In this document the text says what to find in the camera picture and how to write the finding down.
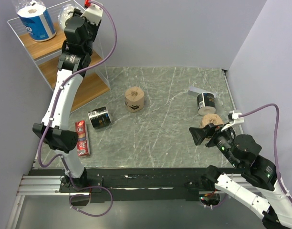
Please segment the brown paper roll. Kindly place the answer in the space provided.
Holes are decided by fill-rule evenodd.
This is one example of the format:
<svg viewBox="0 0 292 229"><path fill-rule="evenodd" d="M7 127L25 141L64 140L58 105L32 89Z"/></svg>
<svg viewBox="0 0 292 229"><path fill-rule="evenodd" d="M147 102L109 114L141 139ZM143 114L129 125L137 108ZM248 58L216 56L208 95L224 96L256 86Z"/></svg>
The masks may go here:
<svg viewBox="0 0 292 229"><path fill-rule="evenodd" d="M126 90L125 92L125 105L128 111L134 113L144 107L145 93L138 87L134 86Z"/></svg>
<svg viewBox="0 0 292 229"><path fill-rule="evenodd" d="M199 127L203 129L208 124L224 125L224 122L221 119L221 117L217 114L207 114L203 116L202 122Z"/></svg>

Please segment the blue monster paper roll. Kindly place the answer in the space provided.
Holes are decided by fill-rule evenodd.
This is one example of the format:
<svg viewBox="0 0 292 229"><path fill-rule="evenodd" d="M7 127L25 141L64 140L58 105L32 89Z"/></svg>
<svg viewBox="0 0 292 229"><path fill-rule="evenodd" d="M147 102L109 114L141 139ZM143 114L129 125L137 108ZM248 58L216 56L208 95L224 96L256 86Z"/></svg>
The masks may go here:
<svg viewBox="0 0 292 229"><path fill-rule="evenodd" d="M62 6L59 14L58 14L58 23L62 30L65 29L65 22L73 16L73 11L75 6L72 4L66 4Z"/></svg>

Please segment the black paper roll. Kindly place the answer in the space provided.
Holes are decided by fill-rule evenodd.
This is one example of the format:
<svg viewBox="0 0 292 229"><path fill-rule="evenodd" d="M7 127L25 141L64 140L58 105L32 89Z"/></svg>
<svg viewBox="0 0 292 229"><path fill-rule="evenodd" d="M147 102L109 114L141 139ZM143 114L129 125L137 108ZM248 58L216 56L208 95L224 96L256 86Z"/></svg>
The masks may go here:
<svg viewBox="0 0 292 229"><path fill-rule="evenodd" d="M216 113L215 96L210 92L202 92L197 96L198 114L205 116Z"/></svg>
<svg viewBox="0 0 292 229"><path fill-rule="evenodd" d="M88 117L94 129L101 129L109 126L112 123L106 106L89 111Z"/></svg>

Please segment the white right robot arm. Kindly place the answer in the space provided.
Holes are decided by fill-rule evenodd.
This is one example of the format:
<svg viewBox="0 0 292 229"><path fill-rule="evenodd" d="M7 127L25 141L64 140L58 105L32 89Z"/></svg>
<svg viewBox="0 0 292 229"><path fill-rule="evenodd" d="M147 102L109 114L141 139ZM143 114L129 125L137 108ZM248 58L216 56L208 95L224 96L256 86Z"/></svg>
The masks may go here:
<svg viewBox="0 0 292 229"><path fill-rule="evenodd" d="M228 194L262 220L267 229L292 229L292 197L283 187L277 165L260 155L262 147L251 135L236 135L226 125L208 124L203 128L191 127L195 145L206 138L206 147L217 147L241 176L262 195L247 190L216 166L208 166L199 184L206 190L217 189Z"/></svg>

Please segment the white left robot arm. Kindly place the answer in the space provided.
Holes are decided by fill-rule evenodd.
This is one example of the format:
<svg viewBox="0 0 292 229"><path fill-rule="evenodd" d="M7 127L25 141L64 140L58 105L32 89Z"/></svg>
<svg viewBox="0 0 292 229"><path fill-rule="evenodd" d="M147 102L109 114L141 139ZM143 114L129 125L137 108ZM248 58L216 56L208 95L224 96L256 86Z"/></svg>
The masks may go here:
<svg viewBox="0 0 292 229"><path fill-rule="evenodd" d="M74 9L72 16L66 20L53 96L41 123L35 123L32 128L40 138L37 149L39 165L48 167L41 161L42 144L46 144L63 162L66 186L72 186L78 192L87 188L88 180L77 154L78 134L68 129L69 115L86 68L91 63L93 42L102 14L101 9L88 8L84 12Z"/></svg>

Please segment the grey small box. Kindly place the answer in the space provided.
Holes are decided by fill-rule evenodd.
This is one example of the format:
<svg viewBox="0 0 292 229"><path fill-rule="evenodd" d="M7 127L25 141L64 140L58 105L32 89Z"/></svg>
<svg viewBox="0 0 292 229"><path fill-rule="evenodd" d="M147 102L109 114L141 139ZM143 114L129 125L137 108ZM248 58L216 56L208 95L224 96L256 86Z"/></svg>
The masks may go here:
<svg viewBox="0 0 292 229"><path fill-rule="evenodd" d="M214 97L217 97L217 93L210 92L210 91L207 91L207 90L203 90L203 89L200 89L200 88L197 88L197 87L194 87L194 86L190 86L189 89L188 89L188 95L197 97L200 93L211 93L211 94L214 95Z"/></svg>

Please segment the brown wrapped paper roll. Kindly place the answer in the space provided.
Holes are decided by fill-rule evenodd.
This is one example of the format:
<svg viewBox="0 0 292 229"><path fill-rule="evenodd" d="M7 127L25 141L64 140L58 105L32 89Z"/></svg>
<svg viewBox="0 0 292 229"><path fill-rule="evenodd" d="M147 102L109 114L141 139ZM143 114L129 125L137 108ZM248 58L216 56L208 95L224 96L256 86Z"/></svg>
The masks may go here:
<svg viewBox="0 0 292 229"><path fill-rule="evenodd" d="M134 86L126 90L125 92L125 105L128 111L134 113L144 107L145 93L138 87Z"/></svg>

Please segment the red toothpaste box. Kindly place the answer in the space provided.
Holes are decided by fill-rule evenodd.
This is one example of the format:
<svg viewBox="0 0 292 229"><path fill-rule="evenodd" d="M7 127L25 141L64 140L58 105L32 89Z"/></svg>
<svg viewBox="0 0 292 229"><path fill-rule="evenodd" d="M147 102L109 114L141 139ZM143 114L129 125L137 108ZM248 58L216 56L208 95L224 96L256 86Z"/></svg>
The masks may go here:
<svg viewBox="0 0 292 229"><path fill-rule="evenodd" d="M77 154L79 157L90 156L89 138L87 125L84 120L75 123L75 130L78 134Z"/></svg>

